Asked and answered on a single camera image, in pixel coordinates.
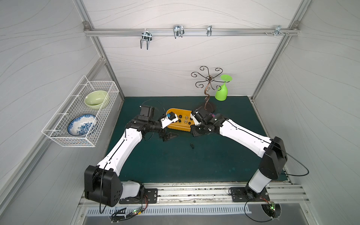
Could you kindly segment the yellow plastic storage box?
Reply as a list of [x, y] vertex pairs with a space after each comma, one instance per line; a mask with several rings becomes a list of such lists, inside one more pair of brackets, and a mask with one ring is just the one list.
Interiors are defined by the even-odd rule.
[[[177, 114], [178, 118], [179, 118], [179, 115], [182, 115], [182, 118], [179, 118], [177, 122], [168, 125], [167, 128], [180, 130], [180, 131], [186, 131], [186, 132], [191, 131], [191, 125], [194, 125], [193, 120], [190, 118], [191, 110], [185, 110], [185, 109], [179, 109], [179, 108], [170, 108], [170, 109], [167, 110], [166, 113], [170, 113], [170, 112], [174, 112], [175, 114]], [[186, 120], [185, 116], [188, 116], [187, 121], [191, 122], [191, 125], [189, 125], [188, 123], [184, 123], [184, 121]]]

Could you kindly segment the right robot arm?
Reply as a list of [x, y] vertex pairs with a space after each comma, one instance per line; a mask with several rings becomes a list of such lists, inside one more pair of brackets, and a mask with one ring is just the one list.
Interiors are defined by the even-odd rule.
[[195, 123], [190, 126], [194, 137], [220, 134], [240, 143], [261, 158], [257, 171], [244, 189], [244, 195], [248, 200], [259, 198], [265, 187], [272, 180], [278, 179], [287, 162], [285, 145], [281, 138], [259, 135], [220, 113], [208, 112], [202, 106], [193, 110], [190, 118]]

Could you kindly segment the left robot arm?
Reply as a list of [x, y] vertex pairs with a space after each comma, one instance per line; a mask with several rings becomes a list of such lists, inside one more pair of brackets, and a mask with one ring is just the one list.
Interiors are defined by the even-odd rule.
[[162, 115], [154, 121], [154, 107], [142, 106], [139, 115], [126, 124], [117, 144], [96, 165], [88, 166], [84, 172], [84, 196], [86, 199], [109, 207], [129, 198], [144, 198], [144, 186], [137, 181], [119, 179], [120, 172], [133, 149], [147, 133], [158, 133], [164, 141], [176, 135], [167, 133], [167, 126], [178, 121], [174, 112]]

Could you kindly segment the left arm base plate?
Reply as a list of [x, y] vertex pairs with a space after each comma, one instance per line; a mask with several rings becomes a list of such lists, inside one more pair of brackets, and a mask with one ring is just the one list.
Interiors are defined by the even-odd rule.
[[138, 194], [135, 197], [128, 197], [119, 200], [119, 204], [155, 204], [158, 200], [157, 188], [140, 187]]

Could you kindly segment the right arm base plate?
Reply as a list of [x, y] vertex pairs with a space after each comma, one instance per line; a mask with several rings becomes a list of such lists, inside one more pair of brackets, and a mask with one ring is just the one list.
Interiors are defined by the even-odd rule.
[[231, 196], [232, 202], [235, 203], [245, 203], [248, 200], [250, 202], [271, 201], [266, 188], [257, 193], [249, 187], [231, 187], [228, 194]]

